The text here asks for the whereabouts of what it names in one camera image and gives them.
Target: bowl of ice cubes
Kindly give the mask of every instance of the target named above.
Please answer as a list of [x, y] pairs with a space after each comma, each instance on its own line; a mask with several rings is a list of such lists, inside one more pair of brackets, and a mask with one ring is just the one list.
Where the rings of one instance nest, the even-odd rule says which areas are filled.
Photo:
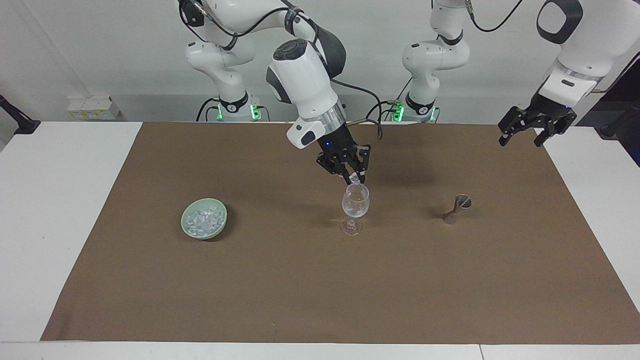
[[227, 208], [216, 199], [200, 199], [182, 213], [182, 230], [198, 240], [209, 240], [227, 224]]

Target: wine glass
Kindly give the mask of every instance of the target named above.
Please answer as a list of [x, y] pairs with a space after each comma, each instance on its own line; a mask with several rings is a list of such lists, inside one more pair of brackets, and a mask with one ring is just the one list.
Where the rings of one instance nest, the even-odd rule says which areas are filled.
[[364, 184], [351, 184], [342, 197], [342, 209], [349, 216], [345, 218], [340, 227], [345, 234], [356, 236], [362, 230], [363, 217], [369, 210], [369, 189]]

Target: bowl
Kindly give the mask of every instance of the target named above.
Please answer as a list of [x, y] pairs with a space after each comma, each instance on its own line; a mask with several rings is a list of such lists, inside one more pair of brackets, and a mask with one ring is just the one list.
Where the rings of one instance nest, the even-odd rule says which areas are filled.
[[[222, 220], [222, 226], [214, 233], [212, 234], [206, 234], [205, 236], [199, 238], [196, 236], [191, 236], [189, 235], [189, 233], [187, 233], [187, 217], [189, 217], [189, 215], [193, 214], [196, 211], [205, 211], [205, 210], [209, 210], [211, 209], [212, 206], [217, 206], [218, 208], [220, 208], [224, 214], [223, 220]], [[194, 239], [198, 239], [198, 240], [209, 240], [209, 239], [213, 239], [215, 238], [217, 235], [219, 235], [222, 230], [224, 230], [225, 225], [227, 224], [227, 207], [225, 207], [225, 205], [220, 201], [220, 200], [216, 200], [216, 199], [200, 199], [194, 203], [192, 203], [191, 205], [189, 205], [184, 212], [182, 213], [182, 220], [180, 221], [182, 224], [182, 231], [184, 231], [185, 234], [189, 235], [190, 237], [194, 238]]]

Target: white table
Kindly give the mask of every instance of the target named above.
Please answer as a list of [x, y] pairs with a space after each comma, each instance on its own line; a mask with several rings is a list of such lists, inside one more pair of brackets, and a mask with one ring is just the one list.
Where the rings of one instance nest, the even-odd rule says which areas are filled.
[[[640, 346], [38, 343], [140, 126], [45, 122], [0, 152], [0, 359], [640, 359]], [[588, 128], [546, 149], [638, 307], [640, 168]]]

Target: brown table surface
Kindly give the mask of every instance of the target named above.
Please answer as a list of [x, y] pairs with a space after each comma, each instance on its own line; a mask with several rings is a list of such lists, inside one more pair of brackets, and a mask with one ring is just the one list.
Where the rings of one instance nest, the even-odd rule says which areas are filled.
[[[288, 126], [144, 124], [43, 340], [640, 343], [640, 315], [534, 133], [353, 129], [371, 209], [342, 234], [345, 184]], [[440, 214], [458, 193], [474, 207]], [[180, 228], [229, 212], [216, 241]]]

